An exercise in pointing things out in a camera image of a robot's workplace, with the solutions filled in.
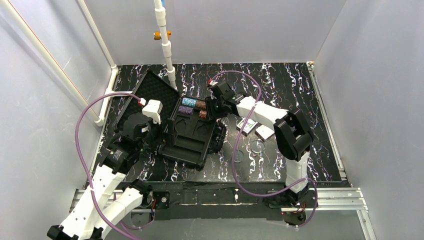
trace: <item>gray floor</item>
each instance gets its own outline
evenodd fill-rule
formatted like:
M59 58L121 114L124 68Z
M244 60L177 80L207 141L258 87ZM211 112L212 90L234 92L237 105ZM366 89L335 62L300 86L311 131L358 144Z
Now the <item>gray floor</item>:
M126 216L125 223L130 222ZM296 231L282 221L264 219L180 219L156 221L146 229L130 230L143 240L364 240L356 211L317 211ZM123 240L112 230L105 240Z

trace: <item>black case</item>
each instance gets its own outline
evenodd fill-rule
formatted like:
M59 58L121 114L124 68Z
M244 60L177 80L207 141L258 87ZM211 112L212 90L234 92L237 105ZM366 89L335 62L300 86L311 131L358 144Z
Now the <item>black case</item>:
M167 140L159 146L159 155L189 167L202 168L209 149L217 152L222 148L227 132L225 126L216 120L199 117L200 108L194 107L193 115L179 113L178 107L182 104L180 94L152 71L147 70L143 74L133 93L146 101L154 99L162 103L160 119ZM134 98L126 100L113 129L121 131L128 117L142 109Z

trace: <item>white wall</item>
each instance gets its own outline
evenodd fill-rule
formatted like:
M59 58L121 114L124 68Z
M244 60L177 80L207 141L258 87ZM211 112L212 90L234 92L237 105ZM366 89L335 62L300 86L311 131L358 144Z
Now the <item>white wall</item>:
M13 1L83 95L100 96L110 68L78 5L34 2ZM0 43L0 239L47 239L86 179L74 143L82 109L1 7ZM89 120L81 125L88 164L100 130Z
M314 60L346 0L165 0L175 63ZM164 64L153 0L86 0L118 65Z
M348 179L378 239L424 234L424 1L348 0L315 61Z

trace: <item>white pole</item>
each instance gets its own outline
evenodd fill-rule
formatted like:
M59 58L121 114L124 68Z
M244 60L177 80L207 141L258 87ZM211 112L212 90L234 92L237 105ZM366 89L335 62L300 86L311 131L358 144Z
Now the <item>white pole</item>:
M33 30L30 28L27 22L22 18L18 10L13 6L13 4L9 0L0 0L0 3L4 7L4 9L6 9L6 11L10 14L10 16L13 18L13 20L15 21L19 29L25 34L25 36L32 43L32 45L38 50L38 52L41 54L44 60L48 63L48 65L51 67L54 73L59 77L59 79L70 91L70 93L76 98L78 103L84 108L87 107L88 106L87 100L83 97L81 92L75 87L74 83L65 73L65 71L62 69L59 63L55 60L52 54L47 50L44 44L40 41L37 35L33 32ZM98 123L97 125L99 126L103 125L103 121L99 121L100 118L96 114L96 112L93 110L93 108L90 108L90 110L88 110L88 115L95 122Z
M160 36L162 39L163 56L166 59L166 71L168 72L169 82L171 86L177 89L175 85L175 67L172 66L171 60L171 41L168 40L167 20L165 19L165 8L162 6L161 0L154 0L154 12L156 13L156 21L159 26Z
M103 41L102 35L100 35L99 29L96 26L96 23L94 22L94 19L89 11L89 9L87 8L86 2L84 2L84 0L78 0L79 6L81 7L82 12L85 15L85 18L88 21L88 24L90 25L95 38L98 41L98 44L100 44L101 50L103 50L104 55L107 58L107 61L110 64L110 67L112 68L112 70L117 68L117 65L115 64L114 60L112 59L111 53L108 50L108 47L106 47L105 41Z

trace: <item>black marble tabletop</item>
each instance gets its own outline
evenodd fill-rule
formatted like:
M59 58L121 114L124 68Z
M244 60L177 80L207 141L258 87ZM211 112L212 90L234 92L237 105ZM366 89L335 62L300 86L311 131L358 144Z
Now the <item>black marble tabletop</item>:
M147 69L151 69L161 78L167 74L163 65L124 65L120 67L115 91L132 91ZM341 181L306 63L177 64L175 70L176 85L180 94L200 99L211 95L206 84L218 72L238 70L253 76L261 84L262 100L266 104L286 110L297 108L306 114L315 135L307 164L309 177L318 182ZM256 98L256 86L241 74L229 73L223 75L221 79L228 81L236 92L247 92ZM114 135L112 125L124 106L124 99L115 97L110 103L102 144L107 143ZM223 148L220 152L206 157L203 169L191 169L184 164L154 154L146 154L132 167L125 181L142 179L173 182L234 182L231 155L238 134L236 124L240 120L241 118L235 115L223 119L227 127ZM242 182L283 182L286 178L286 161L278 151L275 137L265 141L265 150L256 154L251 150L251 143L258 139L254 131L242 137L238 149L243 152L244 158L243 161L236 163L237 177Z

